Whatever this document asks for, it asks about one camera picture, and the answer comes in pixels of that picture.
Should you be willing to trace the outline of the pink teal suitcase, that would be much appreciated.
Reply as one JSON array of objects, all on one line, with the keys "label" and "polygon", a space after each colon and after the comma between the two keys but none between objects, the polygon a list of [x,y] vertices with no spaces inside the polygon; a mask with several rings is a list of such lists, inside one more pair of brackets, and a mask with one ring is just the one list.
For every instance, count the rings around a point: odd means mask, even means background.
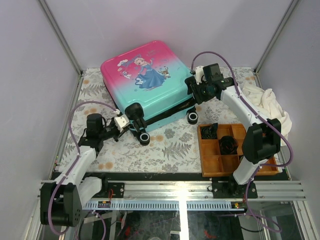
[{"label": "pink teal suitcase", "polygon": [[181,118],[198,122],[196,102],[185,80],[190,69],[162,41],[155,40],[106,60],[103,82],[116,108],[141,145],[149,132]]}]

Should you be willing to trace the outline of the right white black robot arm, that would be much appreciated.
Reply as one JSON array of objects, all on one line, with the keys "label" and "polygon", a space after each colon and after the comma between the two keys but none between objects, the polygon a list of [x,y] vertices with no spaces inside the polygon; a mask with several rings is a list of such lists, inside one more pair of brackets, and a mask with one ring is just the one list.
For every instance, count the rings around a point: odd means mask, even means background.
[{"label": "right white black robot arm", "polygon": [[217,63],[198,66],[185,79],[187,93],[197,104],[213,98],[222,101],[236,115],[244,126],[246,135],[242,143],[243,158],[233,172],[234,181],[228,184],[228,192],[240,197],[246,191],[256,170],[280,151],[281,123],[260,113],[238,87],[234,77],[224,77]]}]

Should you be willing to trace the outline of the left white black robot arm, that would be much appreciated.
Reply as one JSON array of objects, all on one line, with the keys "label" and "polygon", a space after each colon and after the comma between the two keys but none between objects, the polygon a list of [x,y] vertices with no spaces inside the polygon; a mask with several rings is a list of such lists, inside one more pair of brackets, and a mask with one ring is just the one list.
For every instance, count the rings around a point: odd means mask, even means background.
[{"label": "left white black robot arm", "polygon": [[87,116],[86,128],[76,142],[75,160],[53,182],[44,183],[40,189],[40,222],[43,225],[75,227],[92,197],[113,196],[114,190],[105,177],[85,177],[85,174],[102,150],[104,141],[117,141],[129,123],[125,115],[113,117],[110,122],[99,113]]}]

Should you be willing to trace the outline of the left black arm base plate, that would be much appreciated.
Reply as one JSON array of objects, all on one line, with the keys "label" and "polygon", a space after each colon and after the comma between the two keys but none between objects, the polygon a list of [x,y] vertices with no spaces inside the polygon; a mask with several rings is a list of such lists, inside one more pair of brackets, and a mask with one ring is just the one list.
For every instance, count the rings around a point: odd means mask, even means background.
[{"label": "left black arm base plate", "polygon": [[95,194],[94,198],[123,198],[125,184],[123,182],[103,182],[101,190]]}]

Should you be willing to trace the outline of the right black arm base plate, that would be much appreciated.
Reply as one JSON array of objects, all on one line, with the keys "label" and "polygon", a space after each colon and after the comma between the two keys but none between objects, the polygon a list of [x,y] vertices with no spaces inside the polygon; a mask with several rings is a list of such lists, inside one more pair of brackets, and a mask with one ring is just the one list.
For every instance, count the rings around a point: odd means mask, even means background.
[{"label": "right black arm base plate", "polygon": [[225,181],[213,181],[207,187],[207,191],[212,193],[215,199],[244,199],[247,185],[232,185]]}]

